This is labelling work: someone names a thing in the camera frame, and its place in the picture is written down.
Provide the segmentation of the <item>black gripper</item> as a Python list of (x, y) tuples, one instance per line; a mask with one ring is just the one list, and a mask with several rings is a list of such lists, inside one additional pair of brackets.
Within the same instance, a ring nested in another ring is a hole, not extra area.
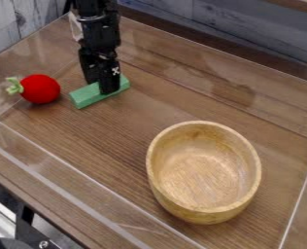
[(120, 89), (122, 75), (116, 53), (122, 44), (118, 0), (76, 0), (76, 10), (82, 28), (78, 51), (82, 73), (90, 84), (99, 80), (103, 94), (111, 94)]

